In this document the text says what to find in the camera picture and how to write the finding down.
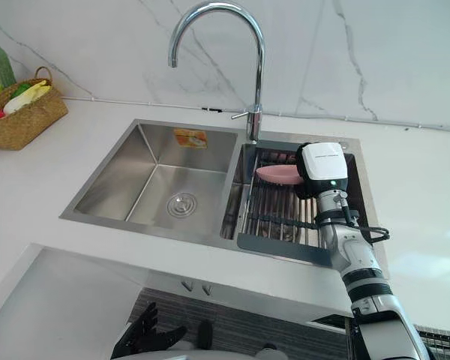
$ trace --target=white cabinet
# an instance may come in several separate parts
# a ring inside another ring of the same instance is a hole
[[[0,359],[109,359],[143,287],[294,323],[329,315],[245,289],[42,250],[1,307]]]

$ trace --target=cabinet handle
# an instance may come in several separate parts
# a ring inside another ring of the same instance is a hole
[[[212,294],[212,285],[202,285],[202,290],[207,296],[210,296]]]
[[[192,290],[194,289],[194,282],[193,282],[193,281],[191,281],[190,283],[187,283],[187,281],[182,280],[180,284],[181,284],[185,289],[187,289],[187,291],[188,291],[189,293],[191,293]]]

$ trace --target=kitchen counter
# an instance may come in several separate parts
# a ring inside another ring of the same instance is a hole
[[[337,272],[59,219],[134,119],[241,128],[230,114],[67,100],[69,114],[21,151],[0,151],[0,283],[30,244],[115,260],[349,314]],[[450,331],[450,133],[264,116],[264,131],[358,138],[391,285],[411,320]]]

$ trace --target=pink dish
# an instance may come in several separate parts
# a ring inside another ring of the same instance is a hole
[[[256,174],[266,182],[280,185],[297,185],[303,182],[296,165],[271,165],[260,167]]]

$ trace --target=orange label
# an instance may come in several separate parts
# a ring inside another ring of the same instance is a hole
[[[205,131],[189,129],[173,129],[177,143],[184,148],[207,149]]]

